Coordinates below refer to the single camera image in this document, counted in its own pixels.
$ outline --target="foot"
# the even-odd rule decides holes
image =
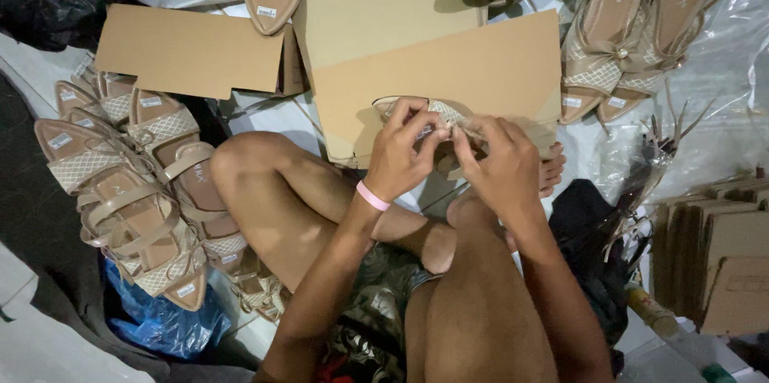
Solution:
[[[539,198],[550,197],[553,194],[553,187],[561,183],[561,173],[564,171],[566,157],[562,154],[564,145],[555,143],[550,146],[548,158],[550,161],[543,161],[539,164]]]

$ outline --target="white floor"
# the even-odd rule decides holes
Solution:
[[[546,2],[547,0],[533,0],[533,7],[530,4],[514,6],[492,22],[529,14],[534,8],[546,9],[550,6]],[[690,46],[687,64],[670,74],[670,84],[674,90],[673,101],[678,109],[687,98],[692,98],[690,114],[694,115],[699,113],[697,109],[702,108],[704,102],[715,95],[719,97],[715,107],[711,109],[714,112],[709,113],[681,144],[675,162],[668,168],[665,179],[659,186],[658,196],[682,194],[694,184],[715,181],[740,170],[748,170],[754,167],[756,162],[765,164],[769,161],[769,144],[766,143],[769,121],[765,114],[769,106],[769,73],[761,72],[769,67],[769,54],[766,54],[769,26],[758,24],[763,21],[762,17],[765,20],[769,0],[722,2],[709,12],[706,31]],[[201,10],[245,16],[241,6],[209,6]],[[714,67],[712,54],[716,53],[720,54],[720,66]],[[83,50],[75,48],[68,48],[57,54],[44,53],[24,44],[16,44],[10,38],[0,35],[0,71],[8,75],[12,83],[24,93],[37,117],[56,117],[53,83],[57,80],[68,80],[84,56]],[[318,156],[323,155],[324,140],[311,93],[273,99],[257,94],[236,93],[234,98],[239,108],[236,112],[245,113],[230,121],[229,126],[233,133],[280,132],[305,150]],[[257,107],[248,108],[255,103],[259,103]],[[745,115],[745,106],[748,104],[763,114],[748,120]],[[672,122],[670,114],[664,111],[665,108],[666,101],[663,97],[644,102],[636,111],[610,126],[612,137],[603,133],[601,126],[592,116],[569,127],[560,127],[558,139],[564,143],[568,162],[563,174],[563,183],[556,187],[553,197],[543,201],[546,210],[550,210],[553,198],[574,178],[591,179],[608,198],[615,196],[620,179],[624,177],[629,161],[633,159],[631,153],[635,142],[644,132],[640,121],[648,117],[649,113],[655,112],[659,117],[664,117],[666,123]],[[414,191],[401,197],[398,203],[412,211],[441,218],[463,183],[464,181],[446,182],[433,174]],[[22,334],[15,332],[15,329],[10,330],[12,325],[0,323],[0,383],[149,381],[149,377],[133,371],[116,359],[103,358],[102,356],[108,355],[87,345],[69,328],[54,321],[47,321],[50,319],[43,318],[39,313],[35,314],[36,310],[28,309],[31,308],[28,300],[32,297],[30,291],[34,292],[34,277],[23,265],[6,264],[6,257],[0,252],[2,279],[11,281],[6,281],[0,286],[0,304],[4,304],[3,309],[9,314],[11,310],[22,309],[18,314],[28,321],[22,331],[33,334],[35,341],[24,345],[24,348],[12,348],[17,342],[29,342],[29,338],[25,339]],[[210,282],[220,297],[225,299],[224,306],[233,323],[230,333],[222,340],[222,347],[239,351],[254,362],[257,358],[263,358],[274,336],[275,326],[261,318],[255,318],[253,314],[242,312],[228,292],[226,281],[220,276],[213,275]],[[633,353],[628,355],[629,360],[648,365],[653,362],[647,355],[649,351],[663,351],[664,354],[655,354],[665,358],[676,357],[665,350],[659,350],[661,341],[649,328],[643,326],[632,311],[629,314],[630,326],[618,346],[622,351]],[[713,351],[723,353],[723,343],[720,340],[709,339],[707,342],[715,343]],[[50,352],[43,353],[50,355],[46,356],[50,360],[48,365],[41,366],[40,362],[35,360],[21,369],[12,362],[13,359],[19,359],[19,363],[26,364],[24,360],[34,357],[36,349]],[[718,357],[719,361],[725,357],[723,355]],[[725,364],[725,368],[730,372],[750,374],[740,371],[742,365],[735,364],[731,356],[727,359],[721,363]],[[51,374],[54,368],[64,371],[61,375]],[[641,377],[643,376],[636,380],[630,375],[629,379],[624,381],[676,381],[669,378],[660,379],[659,376],[655,376],[654,380]],[[678,381],[696,380],[679,378]]]

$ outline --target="clear plastic sheet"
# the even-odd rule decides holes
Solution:
[[[684,128],[715,102],[680,142],[649,202],[748,175],[769,161],[769,0],[719,0],[706,12],[704,27],[687,48],[684,65],[666,77],[677,114],[688,101]],[[652,114],[661,120],[663,135],[671,136],[673,115],[662,87],[652,100],[608,123],[609,135],[592,115],[560,127],[568,158],[564,182],[590,178],[615,203],[630,166],[644,161],[639,144],[648,128],[642,121],[650,125]]]
[[[218,344],[232,324],[209,286],[203,306],[193,312],[166,298],[152,298],[138,285],[130,285],[120,278],[115,263],[108,259],[105,272],[120,295],[123,309],[133,320],[108,318],[108,326],[121,339],[147,350],[193,360],[208,343]]]

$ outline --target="person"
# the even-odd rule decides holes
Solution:
[[[447,224],[396,204],[381,211],[338,169],[280,134],[239,134],[214,153],[223,201],[260,259],[294,292],[254,381],[612,381],[598,321],[539,202],[540,192],[560,181],[565,158],[541,163],[521,128],[494,117],[473,118],[488,142],[483,161],[456,128],[436,128],[417,152],[418,133],[439,123],[427,106],[413,97],[397,102],[374,140],[362,184],[374,202],[390,203],[425,179],[437,145],[451,141],[471,187],[447,209]],[[342,315],[361,262],[385,244],[443,274],[423,277],[409,291],[405,365]],[[515,248],[525,278],[511,256]],[[366,298],[390,322],[399,320],[386,306],[391,290]],[[363,364],[371,362],[366,374]]]

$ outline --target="black plastic bag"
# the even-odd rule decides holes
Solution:
[[[43,51],[95,50],[106,17],[102,0],[0,0],[0,31]]]

